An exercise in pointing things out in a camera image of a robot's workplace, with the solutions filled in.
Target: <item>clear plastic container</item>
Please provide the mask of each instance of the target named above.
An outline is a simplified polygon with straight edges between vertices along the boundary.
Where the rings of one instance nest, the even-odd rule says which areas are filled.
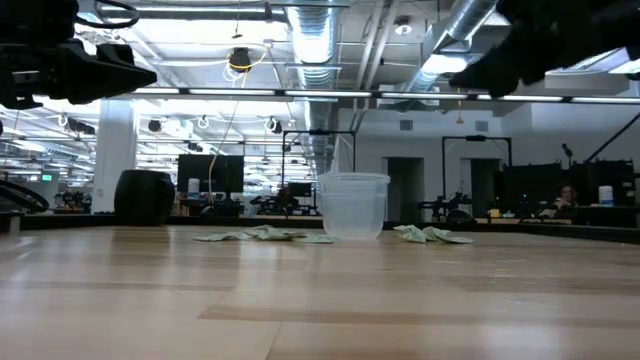
[[[327,234],[340,239],[375,239],[382,231],[387,175],[335,173],[318,177],[322,220]]]

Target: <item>black cylinder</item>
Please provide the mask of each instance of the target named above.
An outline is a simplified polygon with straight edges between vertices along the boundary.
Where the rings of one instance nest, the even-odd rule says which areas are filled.
[[[174,198],[175,189],[169,174],[125,170],[116,187],[115,215],[123,225],[162,225],[171,214]]]

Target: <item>wooden surface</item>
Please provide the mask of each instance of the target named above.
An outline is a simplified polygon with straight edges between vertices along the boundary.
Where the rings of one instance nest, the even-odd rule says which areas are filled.
[[[637,246],[190,240],[214,230],[1,237],[0,359],[640,359]]]
[[[287,219],[284,215],[255,215],[253,216],[255,219]],[[289,220],[320,220],[322,221],[322,216],[303,216],[303,215],[289,215]]]

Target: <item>silver duct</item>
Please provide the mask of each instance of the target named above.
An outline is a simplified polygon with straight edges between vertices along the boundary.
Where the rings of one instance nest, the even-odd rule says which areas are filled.
[[[451,9],[451,16],[445,20],[444,33],[434,36],[434,26],[429,29],[427,36],[431,36],[431,41],[425,53],[431,56],[443,47],[470,39],[491,16],[497,3],[498,0],[457,0]],[[420,68],[403,86],[403,91],[426,92],[436,82],[438,76],[439,74],[429,73]]]
[[[180,5],[150,4],[149,2],[127,1],[135,6],[142,19],[158,20],[233,20],[233,21],[272,21],[287,23],[287,15],[281,7],[271,8],[267,14],[264,6],[228,5],[207,6],[206,3],[180,3]],[[98,14],[107,19],[128,19],[131,13],[127,10],[110,6],[98,6]]]
[[[327,64],[335,59],[338,10],[324,7],[288,7],[286,13],[291,24],[291,40],[296,61],[302,64]],[[303,89],[332,89],[336,74],[333,69],[298,69],[300,86]],[[333,107],[330,102],[307,101],[305,122],[307,129],[331,130]],[[329,171],[333,151],[328,143],[333,137],[310,137],[310,148],[317,174]]]

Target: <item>monitor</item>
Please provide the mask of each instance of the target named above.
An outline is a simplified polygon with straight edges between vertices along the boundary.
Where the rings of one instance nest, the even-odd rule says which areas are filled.
[[[553,201],[562,180],[560,163],[505,167],[504,200],[512,205],[523,198],[530,203]]]
[[[293,197],[311,197],[311,183],[289,183],[289,191]]]
[[[213,157],[214,155],[180,155],[178,157],[178,191],[187,191],[189,179],[199,179],[200,192],[208,192],[209,166]],[[211,191],[224,193],[244,191],[244,156],[218,156],[211,171]]]

